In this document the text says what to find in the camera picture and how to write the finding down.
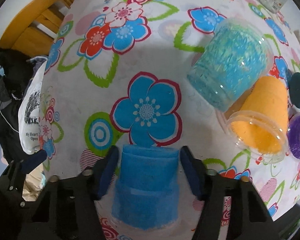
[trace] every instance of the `metal screw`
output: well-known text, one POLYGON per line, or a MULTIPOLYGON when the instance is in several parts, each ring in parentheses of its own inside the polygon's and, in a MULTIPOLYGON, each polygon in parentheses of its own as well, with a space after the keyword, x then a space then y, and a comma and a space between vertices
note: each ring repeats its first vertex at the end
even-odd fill
POLYGON ((82 172, 82 175, 83 176, 90 176, 93 174, 93 170, 85 170, 82 172))
POLYGON ((215 171, 213 169, 209 169, 209 170, 207 170, 207 174, 210 176, 215 176, 217 174, 217 171, 215 171))
POLYGON ((50 182, 57 182, 59 179, 60 179, 59 176, 54 175, 54 176, 51 176, 51 177, 50 177, 49 181, 50 181, 50 182))
POLYGON ((242 176, 240 179, 243 182, 250 182, 250 179, 247 176, 242 176))

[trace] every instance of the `white cable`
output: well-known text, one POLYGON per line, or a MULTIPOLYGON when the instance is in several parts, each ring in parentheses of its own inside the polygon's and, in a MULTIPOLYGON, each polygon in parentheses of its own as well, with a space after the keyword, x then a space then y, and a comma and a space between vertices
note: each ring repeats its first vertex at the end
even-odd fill
POLYGON ((7 121, 7 119, 3 116, 1 110, 0 110, 0 114, 2 115, 2 117, 6 120, 7 124, 10 125, 10 127, 12 128, 12 130, 14 130, 15 132, 19 133, 17 130, 15 130, 12 125, 7 121))

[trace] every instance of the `blue sponge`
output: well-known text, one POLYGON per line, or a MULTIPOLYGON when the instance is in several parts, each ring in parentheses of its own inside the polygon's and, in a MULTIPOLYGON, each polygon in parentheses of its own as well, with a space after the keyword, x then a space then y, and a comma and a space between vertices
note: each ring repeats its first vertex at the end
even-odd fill
POLYGON ((178 218, 179 150, 123 146, 112 215, 135 228, 162 228, 178 218))

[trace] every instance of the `floral tablecloth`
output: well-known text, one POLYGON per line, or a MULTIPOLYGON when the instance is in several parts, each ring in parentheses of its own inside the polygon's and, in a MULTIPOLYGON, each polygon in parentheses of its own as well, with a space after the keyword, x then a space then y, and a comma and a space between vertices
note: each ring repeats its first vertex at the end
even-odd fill
MULTIPOLYGON (((223 132, 214 109, 190 86, 186 73, 225 18, 256 26, 274 52, 270 75, 286 81, 300 72, 300 45, 282 14, 257 0, 75 0, 53 44, 42 84, 39 141, 49 177, 76 176, 111 145, 188 145, 222 176, 248 176, 276 220, 300 198, 300 162, 273 165, 250 158, 223 132)), ((289 102, 289 114, 293 109, 289 102)), ((191 238, 203 203, 179 172, 179 226, 191 238)), ((110 223, 111 194, 98 211, 108 239, 138 239, 110 223)), ((220 238, 231 199, 225 198, 220 238)))

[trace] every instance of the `wooden chair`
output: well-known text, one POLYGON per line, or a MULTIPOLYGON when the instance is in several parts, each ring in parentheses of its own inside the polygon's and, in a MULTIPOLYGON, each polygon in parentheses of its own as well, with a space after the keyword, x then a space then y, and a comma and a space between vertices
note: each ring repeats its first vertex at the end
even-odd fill
MULTIPOLYGON (((37 21, 57 33, 64 16, 54 3, 58 0, 33 0, 11 21, 0 39, 0 48, 15 49, 30 57, 48 55, 53 39, 36 27, 37 21)), ((68 8, 74 0, 60 0, 68 8)))

